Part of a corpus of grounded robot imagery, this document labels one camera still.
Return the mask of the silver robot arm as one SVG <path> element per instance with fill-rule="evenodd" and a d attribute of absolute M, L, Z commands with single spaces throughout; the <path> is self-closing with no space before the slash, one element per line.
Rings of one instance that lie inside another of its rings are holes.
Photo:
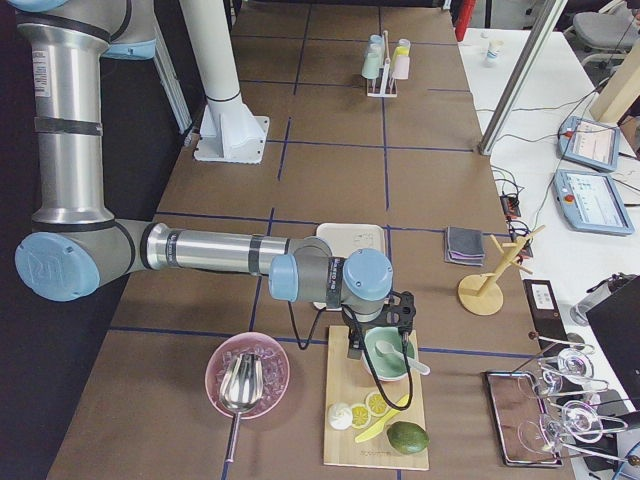
<path fill-rule="evenodd" d="M 40 200 L 32 118 L 30 47 L 15 13 L 1 6 L 1 366 L 61 362 L 85 368 L 95 359 L 125 288 L 116 280 L 72 302 L 35 295 L 20 280 L 14 250 L 31 229 Z M 181 140 L 154 66 L 104 60 L 106 204 L 125 219 L 149 220 L 159 206 Z"/>

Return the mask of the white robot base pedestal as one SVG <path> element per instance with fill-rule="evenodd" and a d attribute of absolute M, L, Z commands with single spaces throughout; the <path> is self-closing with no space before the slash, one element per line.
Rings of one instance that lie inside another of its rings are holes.
<path fill-rule="evenodd" d="M 258 164 L 270 120 L 253 115 L 242 99 L 224 4 L 188 0 L 180 5 L 207 99 L 194 157 Z"/>

